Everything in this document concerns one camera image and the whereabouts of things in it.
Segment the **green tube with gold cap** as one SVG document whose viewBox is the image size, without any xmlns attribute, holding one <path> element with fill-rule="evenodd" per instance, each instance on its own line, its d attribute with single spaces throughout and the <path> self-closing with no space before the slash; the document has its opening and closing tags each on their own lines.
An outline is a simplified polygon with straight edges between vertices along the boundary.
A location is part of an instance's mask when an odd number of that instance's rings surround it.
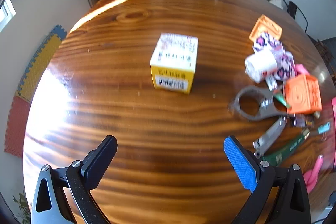
<svg viewBox="0 0 336 224">
<path fill-rule="evenodd" d="M 264 155 L 262 160 L 267 161 L 272 166 L 279 166 L 283 161 L 288 159 L 300 145 L 302 145 L 309 135 L 310 130 L 308 128 L 303 129 L 302 132 L 288 144 L 272 154 Z"/>
</svg>

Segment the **metal nail clipper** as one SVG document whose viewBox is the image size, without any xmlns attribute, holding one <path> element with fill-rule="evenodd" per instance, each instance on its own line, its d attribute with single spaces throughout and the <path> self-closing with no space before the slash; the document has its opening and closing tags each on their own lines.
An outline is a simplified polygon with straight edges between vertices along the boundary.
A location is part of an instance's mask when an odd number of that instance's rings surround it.
<svg viewBox="0 0 336 224">
<path fill-rule="evenodd" d="M 263 157 L 268 149 L 273 145 L 281 135 L 287 124 L 286 117 L 280 117 L 278 120 L 258 139 L 253 142 L 255 149 L 254 155 L 257 159 Z"/>
</svg>

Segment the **pink knotted foam toy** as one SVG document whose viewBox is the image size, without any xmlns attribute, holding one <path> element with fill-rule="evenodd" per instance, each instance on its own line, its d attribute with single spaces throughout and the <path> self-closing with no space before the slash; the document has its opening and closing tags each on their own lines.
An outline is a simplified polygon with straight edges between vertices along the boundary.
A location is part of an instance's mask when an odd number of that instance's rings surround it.
<svg viewBox="0 0 336 224">
<path fill-rule="evenodd" d="M 322 168 L 323 160 L 324 160 L 324 156 L 319 155 L 317 157 L 317 160 L 315 162 L 315 165 L 314 165 L 313 169 L 310 169 L 303 174 L 303 178 L 304 178 L 306 189 L 307 189 L 308 193 L 310 193 L 317 184 L 318 174 L 319 174 L 319 171 Z"/>
<path fill-rule="evenodd" d="M 304 67 L 303 64 L 296 64 L 295 71 L 297 75 L 310 75 L 309 71 Z"/>
</svg>

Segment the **large metal clamp clip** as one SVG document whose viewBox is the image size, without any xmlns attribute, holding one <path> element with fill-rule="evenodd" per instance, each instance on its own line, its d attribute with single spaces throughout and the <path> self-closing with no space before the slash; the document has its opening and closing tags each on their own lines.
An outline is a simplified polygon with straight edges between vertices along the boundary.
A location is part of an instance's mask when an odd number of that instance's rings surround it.
<svg viewBox="0 0 336 224">
<path fill-rule="evenodd" d="M 242 88 L 228 105 L 229 111 L 248 121 L 261 121 L 271 117 L 290 117 L 276 108 L 274 97 L 267 88 L 246 86 Z"/>
</svg>

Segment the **teal binder clip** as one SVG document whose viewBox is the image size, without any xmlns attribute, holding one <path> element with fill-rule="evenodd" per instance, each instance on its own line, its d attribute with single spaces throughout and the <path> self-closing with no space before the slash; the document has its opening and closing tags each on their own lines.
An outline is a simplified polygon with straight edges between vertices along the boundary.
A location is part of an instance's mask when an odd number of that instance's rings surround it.
<svg viewBox="0 0 336 224">
<path fill-rule="evenodd" d="M 326 124 L 323 124 L 319 126 L 317 129 L 318 135 L 321 135 L 321 141 L 325 141 L 327 139 L 327 133 L 330 130 L 330 122 L 327 122 Z"/>
</svg>

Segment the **small white green tube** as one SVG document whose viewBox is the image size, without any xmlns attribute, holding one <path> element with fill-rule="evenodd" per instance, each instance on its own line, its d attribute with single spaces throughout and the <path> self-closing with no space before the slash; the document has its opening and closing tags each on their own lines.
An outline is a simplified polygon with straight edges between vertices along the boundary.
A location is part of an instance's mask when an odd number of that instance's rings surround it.
<svg viewBox="0 0 336 224">
<path fill-rule="evenodd" d="M 269 90 L 272 92 L 273 97 L 276 98 L 276 100 L 278 100 L 278 102 L 280 102 L 283 106 L 290 109 L 291 106 L 286 101 L 283 93 L 283 86 L 279 85 L 273 76 L 266 77 L 265 82 Z"/>
</svg>

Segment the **bright orange toy cube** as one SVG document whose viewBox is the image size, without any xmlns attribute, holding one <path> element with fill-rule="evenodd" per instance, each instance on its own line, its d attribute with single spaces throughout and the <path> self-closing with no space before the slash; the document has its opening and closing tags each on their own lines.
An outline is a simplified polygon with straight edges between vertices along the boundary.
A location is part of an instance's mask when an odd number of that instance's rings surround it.
<svg viewBox="0 0 336 224">
<path fill-rule="evenodd" d="M 317 78 L 298 75 L 286 81 L 285 100 L 290 105 L 288 114 L 313 114 L 322 110 L 321 93 Z"/>
</svg>

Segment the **leopard print fabric scrunchie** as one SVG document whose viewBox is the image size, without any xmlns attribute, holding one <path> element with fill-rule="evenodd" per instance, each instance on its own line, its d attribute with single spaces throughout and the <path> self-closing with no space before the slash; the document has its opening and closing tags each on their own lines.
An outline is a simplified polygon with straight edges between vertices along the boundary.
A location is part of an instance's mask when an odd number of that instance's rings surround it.
<svg viewBox="0 0 336 224">
<path fill-rule="evenodd" d="M 282 43 L 268 32 L 262 32 L 253 43 L 254 53 L 270 51 L 277 63 L 277 70 L 272 73 L 278 81 L 286 81 L 297 76 L 293 55 L 284 49 Z"/>
</svg>

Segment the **white gauze roll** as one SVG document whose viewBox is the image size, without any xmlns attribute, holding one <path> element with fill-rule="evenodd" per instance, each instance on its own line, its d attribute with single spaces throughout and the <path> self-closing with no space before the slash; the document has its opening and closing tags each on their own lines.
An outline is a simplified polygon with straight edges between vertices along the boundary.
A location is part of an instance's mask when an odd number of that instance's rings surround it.
<svg viewBox="0 0 336 224">
<path fill-rule="evenodd" d="M 245 73 L 257 84 L 277 69 L 276 56 L 268 50 L 256 52 L 245 59 Z"/>
</svg>

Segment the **yellow white cardboard box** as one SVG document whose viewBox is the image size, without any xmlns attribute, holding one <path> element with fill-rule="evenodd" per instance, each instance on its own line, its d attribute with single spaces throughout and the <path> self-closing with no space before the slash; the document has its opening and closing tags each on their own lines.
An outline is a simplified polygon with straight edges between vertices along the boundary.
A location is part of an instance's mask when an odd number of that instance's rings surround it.
<svg viewBox="0 0 336 224">
<path fill-rule="evenodd" d="M 155 89 L 189 94 L 194 80 L 198 38 L 162 33 L 150 59 Z"/>
</svg>

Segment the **light orange toy cube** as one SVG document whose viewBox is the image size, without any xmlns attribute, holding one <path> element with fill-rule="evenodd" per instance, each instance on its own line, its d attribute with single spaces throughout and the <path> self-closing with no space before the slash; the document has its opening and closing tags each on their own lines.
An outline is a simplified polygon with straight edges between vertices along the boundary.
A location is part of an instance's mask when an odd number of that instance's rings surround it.
<svg viewBox="0 0 336 224">
<path fill-rule="evenodd" d="M 266 15 L 261 15 L 256 20 L 256 23 L 249 34 L 249 39 L 254 42 L 263 32 L 272 35 L 277 40 L 280 40 L 282 36 L 282 28 Z"/>
</svg>

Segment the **colourful foam floor mat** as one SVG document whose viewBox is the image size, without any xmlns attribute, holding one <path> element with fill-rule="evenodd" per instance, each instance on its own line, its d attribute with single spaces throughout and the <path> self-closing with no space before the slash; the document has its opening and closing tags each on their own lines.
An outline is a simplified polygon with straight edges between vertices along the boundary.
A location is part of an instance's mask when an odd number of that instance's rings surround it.
<svg viewBox="0 0 336 224">
<path fill-rule="evenodd" d="M 23 143 L 31 102 L 44 71 L 66 36 L 67 32 L 61 25 L 54 26 L 26 66 L 7 117 L 4 141 L 6 153 L 23 157 Z"/>
</svg>

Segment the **pink metal tin box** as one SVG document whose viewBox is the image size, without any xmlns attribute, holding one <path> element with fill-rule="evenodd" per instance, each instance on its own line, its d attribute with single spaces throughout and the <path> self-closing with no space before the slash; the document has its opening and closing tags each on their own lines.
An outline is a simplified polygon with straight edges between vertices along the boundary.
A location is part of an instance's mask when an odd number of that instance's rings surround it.
<svg viewBox="0 0 336 224">
<path fill-rule="evenodd" d="M 333 135 L 334 135 L 334 163 L 333 163 L 333 170 L 336 171 L 336 97 L 331 100 L 331 105 L 333 108 Z"/>
</svg>

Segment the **black metal chair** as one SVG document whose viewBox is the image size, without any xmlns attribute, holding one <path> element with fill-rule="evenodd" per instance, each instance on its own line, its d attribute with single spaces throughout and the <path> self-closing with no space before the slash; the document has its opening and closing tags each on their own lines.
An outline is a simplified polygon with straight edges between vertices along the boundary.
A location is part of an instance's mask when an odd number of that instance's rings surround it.
<svg viewBox="0 0 336 224">
<path fill-rule="evenodd" d="M 282 10 L 286 11 L 304 32 L 307 32 L 309 22 L 302 10 L 292 1 L 282 0 L 282 5 L 284 6 Z"/>
</svg>

